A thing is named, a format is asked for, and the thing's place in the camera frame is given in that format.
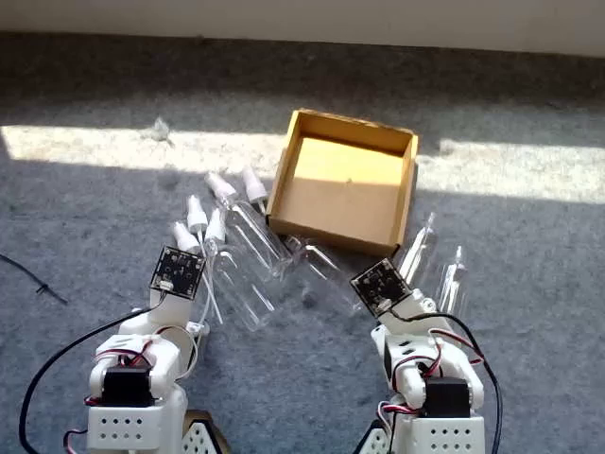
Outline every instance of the open cardboard tray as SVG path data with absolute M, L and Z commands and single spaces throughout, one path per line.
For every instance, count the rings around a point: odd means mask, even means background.
M 268 202 L 278 234 L 388 255 L 404 241 L 418 136 L 298 110 Z

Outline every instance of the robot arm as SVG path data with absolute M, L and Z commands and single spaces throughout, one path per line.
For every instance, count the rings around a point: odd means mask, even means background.
M 381 323 L 371 335 L 395 393 L 378 407 L 382 428 L 374 425 L 356 452 L 484 454 L 484 422 L 476 413 L 484 389 L 473 368 L 481 353 L 475 350 L 472 364 L 461 347 L 473 345 L 454 333 L 433 300 L 409 289 L 387 259 L 352 285 Z
M 123 322 L 119 334 L 96 349 L 86 401 L 91 453 L 194 448 L 182 441 L 187 396 L 178 380 L 208 335 L 207 327 L 189 321 L 203 264 L 195 254 L 164 248 L 150 285 L 154 309 Z

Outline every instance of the circuit board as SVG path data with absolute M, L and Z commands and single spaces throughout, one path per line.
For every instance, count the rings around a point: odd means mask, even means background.
M 193 300 L 204 264 L 203 257 L 164 246 L 149 288 Z
M 406 280 L 387 258 L 358 274 L 351 285 L 374 317 L 380 317 L 411 294 Z

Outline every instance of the clear plastic bottle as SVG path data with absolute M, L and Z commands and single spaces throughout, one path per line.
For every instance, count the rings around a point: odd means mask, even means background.
M 239 199 L 237 191 L 214 172 L 206 175 L 206 183 L 225 209 L 225 227 L 230 244 L 247 251 L 256 261 L 253 267 L 262 280 L 281 278 L 291 262 L 284 246 L 259 215 L 246 201 Z
M 456 247 L 456 255 L 443 266 L 437 289 L 437 310 L 464 317 L 468 296 L 468 270 L 464 265 L 462 246 Z
M 207 248 L 210 282 L 243 324 L 256 331 L 267 324 L 275 305 L 256 273 L 251 272 L 246 255 L 232 246 L 211 243 Z
M 434 258 L 438 236 L 434 223 L 435 213 L 431 213 L 406 254 L 399 259 L 394 259 L 395 267 L 406 279 L 407 284 L 411 288 L 420 288 L 422 291 L 427 291 L 424 285 L 428 275 L 437 271 L 434 270 L 436 268 Z
M 354 272 L 337 255 L 313 240 L 288 236 L 285 245 L 292 251 L 294 273 L 308 282 L 304 288 L 312 288 L 328 304 L 336 303 L 347 314 L 353 314 L 362 307 L 351 287 Z

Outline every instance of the white wall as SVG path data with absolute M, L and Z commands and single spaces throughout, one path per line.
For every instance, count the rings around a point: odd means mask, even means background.
M 605 0 L 0 0 L 0 29 L 605 57 Z

